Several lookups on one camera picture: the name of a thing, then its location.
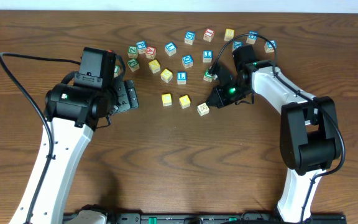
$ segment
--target wood grain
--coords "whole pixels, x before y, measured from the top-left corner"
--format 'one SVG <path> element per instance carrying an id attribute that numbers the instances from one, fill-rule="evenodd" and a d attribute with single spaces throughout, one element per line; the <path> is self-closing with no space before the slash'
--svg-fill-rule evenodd
<path id="1" fill-rule="evenodd" d="M 205 28 L 216 31 L 203 41 Z M 124 56 L 135 42 L 157 48 L 157 59 L 173 72 L 183 70 L 181 56 L 191 54 L 188 83 L 169 84 L 153 75 L 144 55 L 133 79 L 140 108 L 117 114 L 112 126 L 98 130 L 78 166 L 67 212 L 86 204 L 143 212 L 195 213 L 271 210 L 281 196 L 286 167 L 278 140 L 280 117 L 261 97 L 255 105 L 211 108 L 200 117 L 196 105 L 216 83 L 203 81 L 209 66 L 202 50 L 214 54 L 224 44 L 226 28 L 236 34 L 257 30 L 278 44 L 284 74 L 316 96 L 336 102 L 347 161 L 336 175 L 325 177 L 313 201 L 313 212 L 343 212 L 358 223 L 358 15 L 161 12 L 0 11 L 0 52 L 80 60 L 83 47 L 113 49 Z M 196 32 L 193 45 L 185 32 Z M 170 42 L 178 52 L 168 57 Z M 258 40 L 259 58 L 265 54 Z M 222 61 L 232 66 L 230 50 Z M 20 82 L 44 106 L 46 92 L 76 65 L 9 58 Z M 170 92 L 173 106 L 162 106 Z M 190 108 L 178 98 L 189 94 Z M 0 67 L 0 223 L 13 216 L 37 156 L 41 123 L 27 100 Z"/>

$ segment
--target white wall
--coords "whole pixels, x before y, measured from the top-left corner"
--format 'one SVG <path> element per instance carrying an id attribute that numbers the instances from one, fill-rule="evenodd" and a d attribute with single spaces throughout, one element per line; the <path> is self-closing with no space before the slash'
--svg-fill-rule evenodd
<path id="1" fill-rule="evenodd" d="M 358 13 L 358 0 L 0 0 L 0 9 Z"/>

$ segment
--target wooden table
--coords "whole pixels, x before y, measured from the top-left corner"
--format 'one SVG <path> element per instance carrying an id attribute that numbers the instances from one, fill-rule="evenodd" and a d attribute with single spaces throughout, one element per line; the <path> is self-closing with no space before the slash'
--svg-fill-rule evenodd
<path id="1" fill-rule="evenodd" d="M 203 41 L 209 27 L 211 43 Z M 211 108 L 200 117 L 196 106 L 217 82 L 203 81 L 226 28 L 236 34 L 257 30 L 278 44 L 278 64 L 305 91 L 328 95 L 336 103 L 339 127 L 347 146 L 340 172 L 325 177 L 313 200 L 313 212 L 344 212 L 358 223 L 358 15 L 42 12 L 0 11 L 0 52 L 80 60 L 84 47 L 113 49 L 127 62 L 135 42 L 157 47 L 162 69 L 183 70 L 181 56 L 191 54 L 188 83 L 166 84 L 153 75 L 145 55 L 140 70 L 128 71 L 137 88 L 140 108 L 113 117 L 112 126 L 97 130 L 78 166 L 66 211 L 98 203 L 107 208 L 145 213 L 241 213 L 272 210 L 279 200 L 287 168 L 278 149 L 280 115 L 262 98 L 255 105 Z M 196 32 L 193 45 L 185 32 Z M 168 57 L 170 42 L 178 52 Z M 264 53 L 259 39 L 255 51 Z M 7 58 L 7 64 L 41 108 L 44 97 L 76 65 Z M 234 70 L 231 46 L 222 61 Z M 162 93 L 173 106 L 164 108 Z M 188 94 L 191 107 L 180 108 Z M 0 66 L 0 223 L 13 216 L 38 153 L 42 127 L 29 102 Z"/>

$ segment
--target cube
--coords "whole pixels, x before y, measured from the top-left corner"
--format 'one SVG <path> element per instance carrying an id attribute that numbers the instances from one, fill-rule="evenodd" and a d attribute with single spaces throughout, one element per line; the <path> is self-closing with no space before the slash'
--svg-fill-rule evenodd
<path id="1" fill-rule="evenodd" d="M 178 84 L 179 85 L 186 84 L 186 81 L 187 81 L 187 73 L 186 72 L 178 72 L 177 77 L 178 77 Z"/>
<path id="2" fill-rule="evenodd" d="M 129 69 L 133 72 L 140 68 L 139 62 L 134 58 L 132 58 L 128 61 L 128 66 L 129 66 Z"/>
<path id="3" fill-rule="evenodd" d="M 242 41 L 234 41 L 233 48 L 231 49 L 231 51 L 233 52 L 234 50 L 236 50 L 239 47 L 242 47 Z"/>
<path id="4" fill-rule="evenodd" d="M 157 59 L 149 62 L 149 68 L 153 72 L 153 74 L 161 71 L 161 66 L 160 66 L 159 62 L 157 61 Z"/>
<path id="5" fill-rule="evenodd" d="M 258 34 L 258 32 L 255 32 L 255 31 L 249 31 L 248 33 L 249 34 Z M 249 35 L 247 38 L 247 44 L 254 44 L 257 38 L 258 37 L 255 35 Z"/>
<path id="6" fill-rule="evenodd" d="M 172 72 L 169 71 L 168 69 L 164 69 L 164 71 L 162 71 L 161 73 L 161 79 L 164 82 L 168 83 L 172 79 Z"/>
<path id="7" fill-rule="evenodd" d="M 215 31 L 207 28 L 205 30 L 205 33 L 204 33 L 204 40 L 208 41 L 208 42 L 211 42 L 212 41 L 212 38 L 214 38 L 214 35 L 215 35 Z"/>
<path id="8" fill-rule="evenodd" d="M 206 103 L 203 103 L 197 106 L 197 111 L 200 114 L 200 116 L 204 116 L 209 113 L 209 108 L 206 105 Z"/>
<path id="9" fill-rule="evenodd" d="M 173 42 L 170 42 L 165 46 L 165 52 L 168 54 L 168 56 L 172 56 L 177 52 L 177 47 Z"/>
<path id="10" fill-rule="evenodd" d="M 204 50 L 203 62 L 204 63 L 212 62 L 212 50 Z"/>
<path id="11" fill-rule="evenodd" d="M 114 67 L 114 76 L 113 77 L 116 78 L 119 75 L 119 72 L 120 72 L 120 68 L 118 65 L 116 65 Z"/>
<path id="12" fill-rule="evenodd" d="M 196 39 L 196 34 L 190 31 L 186 32 L 185 35 L 185 44 L 193 45 L 194 40 Z"/>
<path id="13" fill-rule="evenodd" d="M 139 41 L 138 43 L 136 43 L 136 47 L 137 47 L 137 51 L 138 51 L 140 54 L 146 53 L 146 50 L 147 50 L 146 41 L 144 41 L 144 40 Z"/>
<path id="14" fill-rule="evenodd" d="M 181 59 L 181 62 L 185 68 L 190 68 L 193 66 L 193 58 L 191 55 L 186 55 Z"/>
<path id="15" fill-rule="evenodd" d="M 179 98 L 179 103 L 182 109 L 185 109 L 190 106 L 190 99 L 188 95 L 185 95 L 181 98 Z"/>
<path id="16" fill-rule="evenodd" d="M 137 56 L 138 56 L 137 47 L 129 46 L 129 48 L 128 48 L 128 57 L 137 58 Z"/>
<path id="17" fill-rule="evenodd" d="M 271 40 L 271 43 L 273 43 L 274 47 L 277 48 L 277 44 L 276 44 L 275 40 Z M 274 52 L 273 47 L 268 42 L 266 42 L 266 44 L 265 44 L 265 51 L 266 51 L 266 53 Z"/>
<path id="18" fill-rule="evenodd" d="M 224 33 L 224 41 L 229 41 L 233 39 L 233 37 L 234 37 L 234 30 L 226 29 L 226 32 Z"/>
<path id="19" fill-rule="evenodd" d="M 212 82 L 212 75 L 211 74 L 209 74 L 209 72 L 208 72 L 208 69 L 205 71 L 205 73 L 204 73 L 204 80 L 205 81 L 207 81 L 207 82 Z"/>
<path id="20" fill-rule="evenodd" d="M 157 49 L 155 47 L 147 47 L 146 48 L 146 57 L 148 59 L 155 59 L 156 54 L 157 54 Z"/>
<path id="21" fill-rule="evenodd" d="M 163 106 L 171 106 L 172 105 L 171 93 L 163 94 L 161 97 L 162 97 Z"/>

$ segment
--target green light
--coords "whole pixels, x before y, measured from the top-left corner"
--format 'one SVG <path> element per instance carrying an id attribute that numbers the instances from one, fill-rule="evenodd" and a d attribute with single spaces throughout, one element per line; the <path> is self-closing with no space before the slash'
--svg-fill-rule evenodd
<path id="1" fill-rule="evenodd" d="M 231 89 L 229 90 L 229 93 L 230 93 L 230 94 L 233 94 L 235 91 L 236 91 L 236 88 L 233 87 L 233 88 L 231 88 Z"/>

